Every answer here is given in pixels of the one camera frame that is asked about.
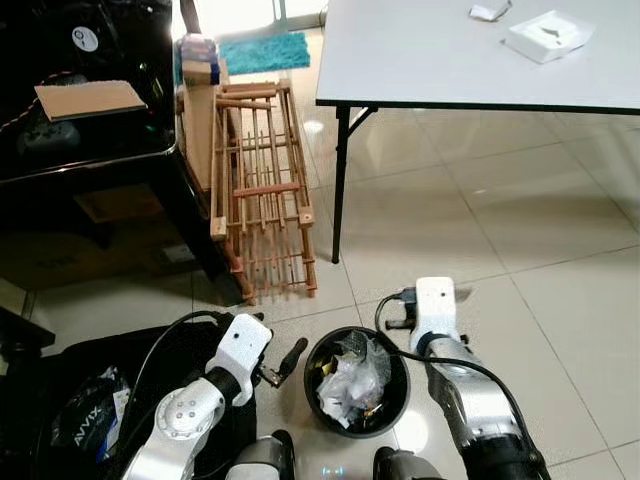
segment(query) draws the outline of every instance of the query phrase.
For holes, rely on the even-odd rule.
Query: white table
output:
[[[316,105],[338,126],[332,261],[339,261],[347,145],[381,107],[539,110],[640,115],[640,0],[513,0],[497,23],[474,2],[332,0]],[[501,43],[506,30],[549,10],[593,23],[582,49],[539,65]],[[351,107],[364,107],[349,124]]]

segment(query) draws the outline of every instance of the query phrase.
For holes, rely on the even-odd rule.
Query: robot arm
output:
[[[272,332],[255,317],[236,316],[207,362],[205,375],[185,388],[174,390],[158,404],[151,435],[127,468],[125,480],[188,480],[209,432],[231,407],[245,405],[253,395],[252,376],[257,370]],[[285,357],[280,371],[260,367],[260,374],[279,386],[293,371],[306,348],[298,341]]]
[[[387,328],[412,328],[410,349],[422,358],[454,359],[482,367],[456,330],[453,281],[421,278],[405,302],[408,320]],[[429,393],[442,408],[469,479],[540,479],[544,461],[528,447],[512,405],[500,386],[464,366],[425,363]]]

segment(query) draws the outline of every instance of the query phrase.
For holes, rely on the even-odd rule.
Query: teal rug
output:
[[[230,75],[308,67],[311,61],[304,33],[237,40],[220,44]]]

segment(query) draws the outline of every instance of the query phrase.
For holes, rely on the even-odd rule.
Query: tile floor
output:
[[[333,265],[337,125],[332,109],[313,105],[322,33],[307,40],[310,68],[260,77],[289,77],[296,92],[319,291],[250,309],[264,311],[275,332],[267,359],[276,363],[300,336],[314,344],[344,325],[371,326],[382,296],[420,276],[448,275],[471,290],[458,306],[460,331],[514,391],[552,476],[640,479],[638,119],[380,112],[350,143],[342,256]],[[214,298],[200,272],[104,280],[39,292],[33,318],[58,334],[54,352],[216,308]],[[371,478],[380,445],[411,449],[445,478],[465,478],[424,372],[409,368],[409,408],[381,437],[352,441],[324,430],[301,369],[280,391],[258,389],[259,432],[292,432],[304,479],[338,478],[326,472],[339,468],[339,478]]]

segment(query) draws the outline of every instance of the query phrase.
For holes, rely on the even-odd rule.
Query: label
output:
[[[190,260],[195,260],[196,258],[193,256],[193,253],[191,253],[191,250],[189,250],[189,247],[184,243],[173,247],[167,247],[162,251],[171,263],[188,262]]]
[[[87,27],[76,27],[71,32],[71,39],[80,50],[95,52],[98,49],[98,37]]]

